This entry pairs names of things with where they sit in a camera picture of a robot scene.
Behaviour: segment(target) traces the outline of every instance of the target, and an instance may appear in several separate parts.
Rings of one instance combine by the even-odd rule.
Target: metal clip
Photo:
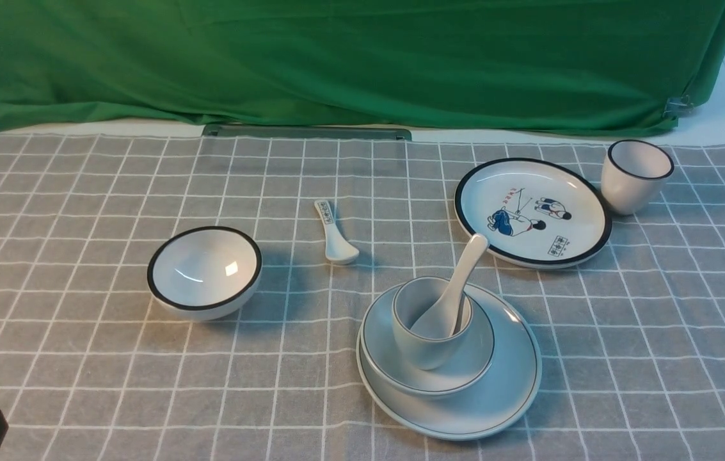
[[[663,116],[680,117],[685,116],[695,110],[695,104],[690,101],[688,94],[681,97],[670,97],[667,100],[667,105],[664,107]]]

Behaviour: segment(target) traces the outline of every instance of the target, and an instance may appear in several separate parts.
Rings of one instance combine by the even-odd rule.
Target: cartoon figure
[[[544,221],[538,219],[528,219],[526,216],[522,216],[521,210],[526,207],[531,200],[528,198],[528,200],[524,202],[524,205],[521,205],[521,192],[523,190],[524,188],[519,190],[514,188],[508,193],[502,203],[508,204],[512,198],[516,198],[516,211],[511,212],[506,206],[502,207],[501,210],[498,210],[496,213],[493,213],[493,215],[488,216],[488,229],[503,234],[504,236],[515,237],[531,229],[543,231],[544,228],[547,227],[547,224]]]
[[[518,236],[531,229],[543,231],[546,227],[544,221],[524,218],[518,213],[508,211],[506,207],[488,216],[488,228],[509,237]]]
[[[550,218],[564,219],[565,221],[573,218],[573,215],[564,208],[564,204],[552,198],[541,197],[541,200],[536,200],[535,210],[546,214]]]

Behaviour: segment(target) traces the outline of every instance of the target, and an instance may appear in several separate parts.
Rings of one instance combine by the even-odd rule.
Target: white cup
[[[637,212],[660,192],[675,170],[669,154],[650,143],[622,140],[607,149],[602,169],[602,195],[614,212]]]
[[[419,277],[408,281],[394,296],[391,313],[394,339],[402,355],[420,370],[438,368],[465,342],[473,319],[471,299],[464,296],[462,325],[456,335],[443,339],[425,338],[411,331],[414,322],[432,306],[447,288],[448,280],[439,277]]]

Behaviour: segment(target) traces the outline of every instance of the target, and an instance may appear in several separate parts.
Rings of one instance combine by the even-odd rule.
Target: white plate
[[[360,348],[356,364],[365,388],[390,417],[416,432],[450,441],[487,437],[515,423],[530,407],[541,384],[541,353],[527,322],[496,295],[465,288],[482,306],[496,338],[488,372],[469,388],[438,399],[412,396],[377,375]]]
[[[561,269],[590,259],[610,238],[598,191],[570,170],[528,158],[477,166],[456,188],[456,218],[488,237],[488,251],[518,266]]]
[[[484,309],[474,303],[471,330],[465,343],[441,367],[420,370],[399,353],[394,339],[392,303],[399,286],[389,289],[371,304],[362,319],[362,353],[380,375],[408,393],[444,396],[476,383],[493,358],[493,327]]]

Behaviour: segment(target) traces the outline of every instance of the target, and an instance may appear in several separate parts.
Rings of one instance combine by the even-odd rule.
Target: tableware
[[[189,320],[225,317],[251,298],[262,269],[260,248],[230,227],[199,227],[157,249],[147,269],[149,291],[170,312]]]
[[[377,406],[416,432],[450,441],[487,437],[512,426],[530,407],[541,384],[541,352],[518,312],[496,295],[468,284],[465,292],[487,313],[496,339],[491,366],[482,379],[439,399],[412,396],[382,379],[359,347],[356,365]]]
[[[319,213],[322,227],[325,230],[325,259],[339,265],[352,263],[360,255],[360,251],[349,244],[339,232],[329,202],[322,199],[316,200],[314,207]]]
[[[416,320],[445,291],[448,280],[440,277],[419,277],[399,287],[391,303],[394,321],[392,331],[399,351],[416,368],[432,370],[450,358],[465,342],[473,318],[470,298],[464,297],[462,327],[453,336],[427,338],[411,331]]]
[[[414,322],[411,331],[426,338],[444,338],[453,336],[461,329],[462,313],[464,310],[465,284],[470,272],[476,267],[479,258],[488,249],[488,239],[482,234],[474,234],[462,255],[447,288],[421,317]]]
[[[610,239],[612,219],[592,184],[532,158],[477,166],[456,187],[456,218],[494,256],[524,268],[569,268]]]
[[[612,210],[629,215],[660,192],[675,163],[660,147],[639,140],[621,140],[607,149],[602,168],[602,195]]]
[[[385,291],[368,308],[360,327],[360,348],[371,370],[401,391],[426,398],[437,398],[474,385],[491,365],[493,326],[482,307],[473,302],[473,332],[462,347],[432,371],[414,367],[397,350],[391,306],[399,286]]]

